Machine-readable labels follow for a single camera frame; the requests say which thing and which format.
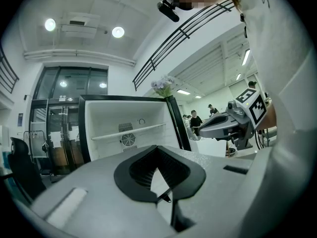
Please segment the white flowers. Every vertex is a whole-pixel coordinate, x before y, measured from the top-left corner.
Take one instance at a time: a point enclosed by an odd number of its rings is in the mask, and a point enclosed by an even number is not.
[[[175,82],[174,78],[171,76],[164,75],[161,80],[153,81],[151,87],[155,92],[157,92],[162,97],[171,96],[171,84]]]

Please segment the ceiling light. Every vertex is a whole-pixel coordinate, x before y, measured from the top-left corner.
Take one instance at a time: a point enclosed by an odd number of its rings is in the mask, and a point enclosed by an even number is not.
[[[66,86],[67,86],[67,84],[66,84],[65,81],[62,81],[62,82],[60,82],[59,84],[60,84],[61,87],[66,87]]]
[[[99,86],[100,86],[101,88],[106,88],[106,87],[107,87],[107,84],[101,83]]]
[[[45,28],[48,31],[53,31],[56,27],[56,23],[55,20],[53,20],[52,18],[49,18],[47,21],[45,21]]]
[[[182,93],[182,94],[185,94],[185,95],[190,95],[190,93],[188,93],[188,92],[185,92],[185,91],[183,91],[183,90],[178,90],[177,92],[178,92],[178,93]]]
[[[245,53],[245,55],[244,55],[244,59],[243,59],[242,66],[247,63],[247,60],[248,60],[248,58],[249,58],[249,54],[250,54],[250,50],[246,50],[246,53]]]
[[[124,35],[124,30],[122,27],[117,26],[112,30],[112,35],[116,38],[121,38]]]

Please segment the ceiling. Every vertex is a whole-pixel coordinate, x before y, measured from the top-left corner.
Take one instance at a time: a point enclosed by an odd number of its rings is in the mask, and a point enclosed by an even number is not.
[[[219,39],[220,41],[210,46],[207,52],[197,51],[201,55],[195,54],[198,59],[191,62],[189,66],[176,68],[169,73],[170,76],[176,78],[173,95],[178,101],[191,102],[195,96],[204,97],[257,72],[252,54],[249,55],[247,63],[242,66],[249,44],[241,27],[227,32]],[[177,93],[179,89],[191,94]],[[153,91],[148,95],[156,96]]]
[[[163,17],[157,10],[159,1],[27,0],[18,15],[24,49],[28,52],[47,49],[89,50],[132,59],[148,33]],[[68,37],[62,30],[78,13],[97,18],[97,31],[93,38]],[[56,29],[52,32],[44,27],[48,18],[56,21]],[[122,38],[112,36],[112,29],[116,26],[124,29]]]

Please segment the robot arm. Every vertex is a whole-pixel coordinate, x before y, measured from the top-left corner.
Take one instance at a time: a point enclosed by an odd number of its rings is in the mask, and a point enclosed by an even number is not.
[[[237,150],[250,148],[249,139],[267,114],[264,100],[255,89],[248,88],[233,101],[226,111],[210,117],[198,129],[202,137],[231,140]]]

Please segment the refrigerator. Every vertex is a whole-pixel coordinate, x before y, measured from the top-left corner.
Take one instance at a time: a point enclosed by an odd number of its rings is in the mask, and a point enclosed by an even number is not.
[[[82,95],[79,138],[85,163],[151,145],[191,151],[173,96]]]

